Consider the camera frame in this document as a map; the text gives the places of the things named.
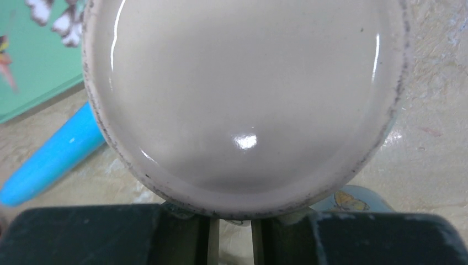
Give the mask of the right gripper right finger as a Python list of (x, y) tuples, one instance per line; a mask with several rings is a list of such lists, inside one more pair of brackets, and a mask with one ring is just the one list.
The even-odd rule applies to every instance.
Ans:
[(309, 212), (252, 221), (255, 264), (466, 264), (454, 227), (430, 214)]

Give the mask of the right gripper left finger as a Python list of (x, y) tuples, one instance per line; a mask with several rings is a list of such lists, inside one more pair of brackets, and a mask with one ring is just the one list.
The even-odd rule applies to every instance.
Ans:
[(210, 219), (172, 204), (34, 208), (1, 236), (2, 264), (210, 264)]

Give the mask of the light blue butterfly mug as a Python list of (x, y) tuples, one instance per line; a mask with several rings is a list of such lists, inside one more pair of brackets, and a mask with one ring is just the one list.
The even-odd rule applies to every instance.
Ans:
[(315, 211), (356, 211), (389, 213), (395, 210), (376, 192), (358, 185), (345, 185), (310, 206)]

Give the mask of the beige floral mug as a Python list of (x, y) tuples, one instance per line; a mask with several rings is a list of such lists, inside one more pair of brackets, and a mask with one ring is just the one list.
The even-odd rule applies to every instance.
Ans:
[(88, 1), (84, 84), (158, 196), (246, 220), (309, 206), (383, 145), (412, 71), (409, 1)]

